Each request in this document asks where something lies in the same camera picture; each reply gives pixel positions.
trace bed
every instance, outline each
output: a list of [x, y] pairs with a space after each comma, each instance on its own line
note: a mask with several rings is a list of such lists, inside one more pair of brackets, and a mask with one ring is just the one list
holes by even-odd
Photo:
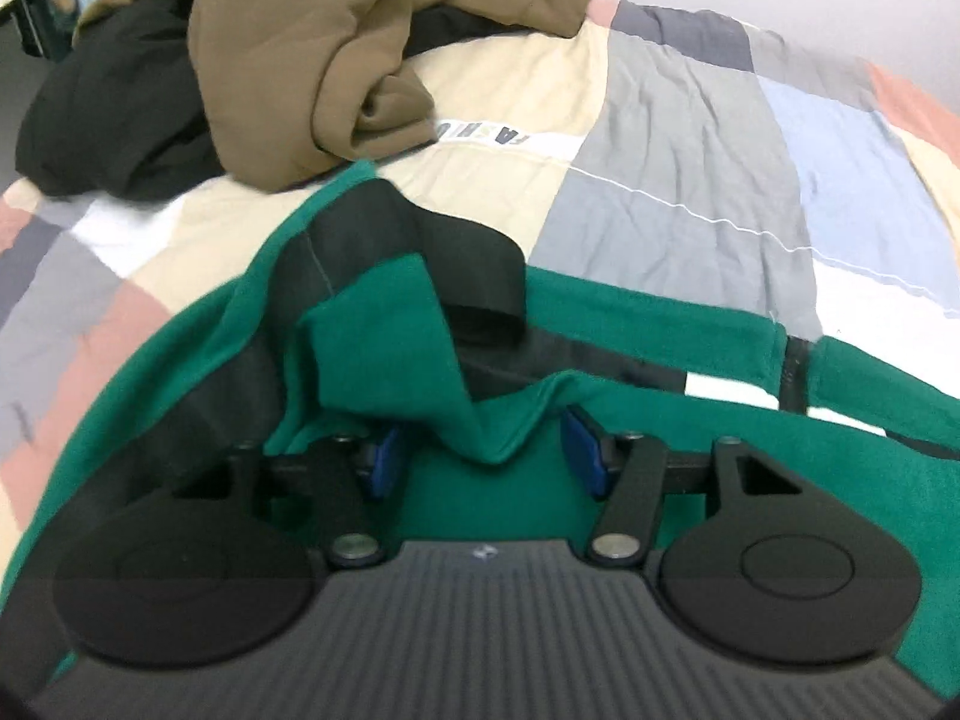
[[[592, 0], [570, 40], [504, 35], [412, 61], [438, 141], [377, 166], [412, 201], [496, 228], [530, 266], [838, 338], [960, 397], [960, 119], [909, 82], [627, 0]], [[266, 196], [222, 177], [149, 206], [7, 189], [0, 569], [114, 373], [320, 183]], [[759, 386], [685, 387], [778, 408]]]

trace green fabric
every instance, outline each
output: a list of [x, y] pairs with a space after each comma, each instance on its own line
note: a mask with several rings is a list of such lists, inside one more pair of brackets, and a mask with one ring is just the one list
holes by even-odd
[[821, 338], [810, 352], [808, 397], [812, 406], [960, 449], [960, 401], [837, 338]]
[[770, 394], [779, 390], [786, 331], [757, 314], [530, 268], [527, 319], [544, 330], [649, 362], [737, 379]]
[[[43, 525], [99, 461], [243, 347], [260, 321], [284, 242], [330, 199], [370, 175], [368, 167], [354, 167], [312, 197], [241, 279], [180, 314], [131, 358], [64, 450], [6, 587]], [[552, 332], [776, 390], [785, 336], [764, 319], [535, 269], [528, 271], [528, 289], [531, 323]], [[597, 504], [560, 453], [557, 415], [569, 403], [583, 404], [612, 431], [640, 430], [675, 449], [704, 451], [718, 435], [741, 436], [904, 543], [923, 571], [923, 596], [898, 658], [939, 693], [960, 690], [960, 546], [954, 533], [960, 464], [805, 416], [572, 371], [472, 403], [432, 283], [415, 255], [375, 266], [274, 341], [287, 406], [268, 452], [302, 450], [344, 420], [402, 418], [430, 428], [433, 437], [416, 450], [404, 490], [373, 512], [392, 545], [405, 538], [569, 538], [582, 544]], [[877, 368], [882, 381], [872, 384], [882, 388], [888, 372]], [[669, 543], [702, 517], [702, 497], [671, 496], [659, 541]]]

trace gray floor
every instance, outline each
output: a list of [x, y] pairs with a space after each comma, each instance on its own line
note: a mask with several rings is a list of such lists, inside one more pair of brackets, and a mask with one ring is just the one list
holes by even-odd
[[0, 23], [0, 191], [16, 181], [16, 132], [49, 69], [49, 62], [22, 52], [12, 20]]

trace light blue patch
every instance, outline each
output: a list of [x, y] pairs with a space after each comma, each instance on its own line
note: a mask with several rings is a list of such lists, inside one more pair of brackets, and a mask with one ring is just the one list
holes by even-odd
[[882, 114], [760, 86], [797, 166], [814, 257], [960, 312], [947, 225]]

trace gray patch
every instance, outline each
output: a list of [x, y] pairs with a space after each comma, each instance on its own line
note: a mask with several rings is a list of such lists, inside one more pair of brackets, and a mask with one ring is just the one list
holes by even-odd
[[61, 232], [55, 224], [33, 217], [20, 230], [13, 245], [0, 252], [0, 325], [27, 292], [37, 275], [37, 267]]
[[877, 109], [874, 84], [862, 59], [805, 49], [775, 32], [754, 26], [748, 26], [746, 31], [758, 76], [861, 111]]
[[611, 28], [673, 47], [690, 59], [732, 70], [754, 69], [742, 23], [712, 10], [691, 13], [621, 0]]
[[[100, 322], [120, 284], [74, 237], [56, 239], [30, 288], [0, 327], [0, 410], [8, 412], [4, 425], [10, 418], [20, 424], [25, 415], [29, 429], [35, 428], [77, 356], [80, 336]], [[0, 430], [0, 460], [18, 445], [22, 430]]]
[[89, 191], [86, 194], [75, 194], [72, 197], [60, 197], [59, 199], [45, 197], [37, 204], [34, 216], [49, 221], [57, 227], [62, 227], [64, 230], [69, 230], [90, 210], [93, 201], [102, 196], [105, 195]]
[[683, 208], [570, 172], [530, 265], [635, 292], [771, 317], [816, 341], [816, 282], [808, 250], [708, 223]]
[[797, 172], [757, 78], [611, 32], [607, 102], [530, 264], [772, 316], [814, 341], [809, 246]]

